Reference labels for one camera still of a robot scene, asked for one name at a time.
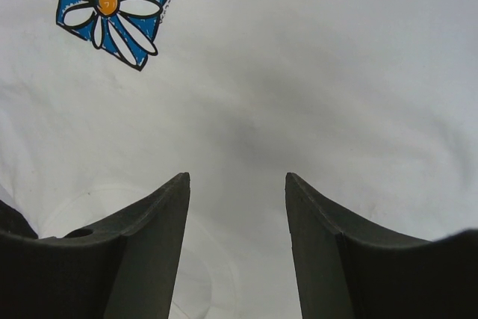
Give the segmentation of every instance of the white fabric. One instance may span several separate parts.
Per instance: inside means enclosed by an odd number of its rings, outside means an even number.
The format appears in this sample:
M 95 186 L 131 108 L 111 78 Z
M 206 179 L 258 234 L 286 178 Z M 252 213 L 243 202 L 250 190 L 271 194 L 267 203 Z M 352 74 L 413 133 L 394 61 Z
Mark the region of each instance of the white fabric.
M 409 235 L 478 225 L 478 0 L 172 0 L 142 72 L 57 4 L 0 0 L 0 184 L 61 236 L 190 172 L 175 318 L 300 318 L 289 171 Z

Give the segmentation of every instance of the flower graphic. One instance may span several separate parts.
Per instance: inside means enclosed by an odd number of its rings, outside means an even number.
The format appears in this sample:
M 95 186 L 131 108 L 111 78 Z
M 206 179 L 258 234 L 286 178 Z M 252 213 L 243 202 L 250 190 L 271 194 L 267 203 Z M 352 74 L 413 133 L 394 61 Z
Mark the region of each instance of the flower graphic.
M 59 0 L 57 24 L 142 70 L 154 44 L 167 0 Z

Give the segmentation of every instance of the white backdrop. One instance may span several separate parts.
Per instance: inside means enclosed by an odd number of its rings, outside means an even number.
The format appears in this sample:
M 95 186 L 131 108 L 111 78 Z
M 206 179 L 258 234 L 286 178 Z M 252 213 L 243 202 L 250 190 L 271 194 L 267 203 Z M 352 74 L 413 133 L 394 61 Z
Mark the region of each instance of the white backdrop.
M 286 172 L 390 229 L 478 225 L 478 0 L 172 0 L 142 72 L 0 0 L 0 184 L 43 237 L 192 176 L 174 318 L 300 318 Z

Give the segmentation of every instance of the orange flower center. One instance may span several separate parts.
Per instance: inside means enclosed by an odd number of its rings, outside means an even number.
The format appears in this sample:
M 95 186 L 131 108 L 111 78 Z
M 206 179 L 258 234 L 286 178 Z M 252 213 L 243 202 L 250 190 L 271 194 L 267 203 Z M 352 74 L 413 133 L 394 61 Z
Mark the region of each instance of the orange flower center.
M 118 0 L 98 0 L 98 10 L 105 16 L 117 11 Z

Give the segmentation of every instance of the printed design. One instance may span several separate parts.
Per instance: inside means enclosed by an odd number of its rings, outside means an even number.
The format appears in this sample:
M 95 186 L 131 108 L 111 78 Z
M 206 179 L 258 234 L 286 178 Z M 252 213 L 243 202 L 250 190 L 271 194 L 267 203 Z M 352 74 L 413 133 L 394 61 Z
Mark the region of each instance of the printed design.
M 168 0 L 59 0 L 57 24 L 141 71 Z

